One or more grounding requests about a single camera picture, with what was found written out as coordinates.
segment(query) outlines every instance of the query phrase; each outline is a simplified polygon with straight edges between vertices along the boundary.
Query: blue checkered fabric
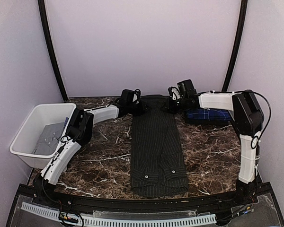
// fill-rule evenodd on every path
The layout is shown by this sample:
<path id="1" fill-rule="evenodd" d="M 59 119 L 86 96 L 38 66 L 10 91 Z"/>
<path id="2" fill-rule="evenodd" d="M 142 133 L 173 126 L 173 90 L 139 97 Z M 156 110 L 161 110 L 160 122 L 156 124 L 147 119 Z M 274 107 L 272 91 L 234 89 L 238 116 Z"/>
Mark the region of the blue checkered fabric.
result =
<path id="1" fill-rule="evenodd" d="M 193 120 L 230 121 L 231 116 L 227 110 L 219 109 L 192 109 L 187 111 L 187 118 Z"/>

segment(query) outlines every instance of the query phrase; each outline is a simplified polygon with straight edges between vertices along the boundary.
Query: white vent grille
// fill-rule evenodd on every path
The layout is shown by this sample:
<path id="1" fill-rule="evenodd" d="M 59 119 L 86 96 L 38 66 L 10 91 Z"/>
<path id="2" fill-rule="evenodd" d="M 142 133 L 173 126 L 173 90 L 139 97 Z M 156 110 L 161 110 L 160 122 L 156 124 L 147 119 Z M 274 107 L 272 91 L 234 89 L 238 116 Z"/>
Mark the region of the white vent grille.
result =
<path id="1" fill-rule="evenodd" d="M 59 221 L 59 211 L 57 210 L 50 210 L 48 208 L 39 207 L 26 202 L 22 203 L 21 209 L 47 219 Z M 211 214 L 191 218 L 140 221 L 94 218 L 82 215 L 85 227 L 194 227 L 214 224 L 216 223 L 215 217 L 215 214 Z"/>

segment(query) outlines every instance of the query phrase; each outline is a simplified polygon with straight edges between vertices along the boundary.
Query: marble tabletop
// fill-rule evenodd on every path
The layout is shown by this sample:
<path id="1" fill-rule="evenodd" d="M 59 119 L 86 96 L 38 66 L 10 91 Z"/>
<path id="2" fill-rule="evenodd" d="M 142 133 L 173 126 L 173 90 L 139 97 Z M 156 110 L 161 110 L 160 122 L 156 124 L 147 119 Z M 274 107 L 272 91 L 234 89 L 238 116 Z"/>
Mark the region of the marble tabletop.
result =
<path id="1" fill-rule="evenodd" d="M 71 98 L 78 108 L 93 108 L 114 100 Z M 235 190 L 240 170 L 240 142 L 232 126 L 189 125 L 175 115 L 189 190 L 182 198 L 217 194 Z M 79 150 L 62 173 L 57 192 L 110 199 L 147 199 L 133 194 L 130 186 L 130 152 L 132 119 L 100 122 L 93 128 L 89 144 Z M 29 185 L 40 170 L 33 170 Z"/>

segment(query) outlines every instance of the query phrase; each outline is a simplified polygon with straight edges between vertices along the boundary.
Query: black pinstripe trousers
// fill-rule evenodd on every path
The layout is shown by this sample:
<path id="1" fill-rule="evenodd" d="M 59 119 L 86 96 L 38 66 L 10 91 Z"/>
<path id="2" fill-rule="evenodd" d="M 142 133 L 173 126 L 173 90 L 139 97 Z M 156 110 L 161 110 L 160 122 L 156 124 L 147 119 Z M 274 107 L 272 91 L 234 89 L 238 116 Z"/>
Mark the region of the black pinstripe trousers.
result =
<path id="1" fill-rule="evenodd" d="M 161 197 L 188 190 L 174 115 L 161 111 L 166 98 L 144 96 L 151 110 L 132 124 L 131 187 L 140 196 Z"/>

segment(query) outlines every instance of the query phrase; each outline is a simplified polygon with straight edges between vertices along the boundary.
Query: white container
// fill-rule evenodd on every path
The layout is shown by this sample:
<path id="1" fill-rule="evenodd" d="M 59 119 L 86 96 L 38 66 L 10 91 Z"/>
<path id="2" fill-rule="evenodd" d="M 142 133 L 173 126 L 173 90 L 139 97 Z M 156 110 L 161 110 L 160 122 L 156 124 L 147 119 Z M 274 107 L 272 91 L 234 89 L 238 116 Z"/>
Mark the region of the white container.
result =
<path id="1" fill-rule="evenodd" d="M 45 126 L 65 121 L 71 118 L 76 105 L 74 103 L 41 104 L 37 105 L 29 114 L 18 134 L 10 146 L 11 153 L 18 155 L 32 168 L 43 169 L 53 157 L 50 155 L 33 154 L 36 143 Z"/>

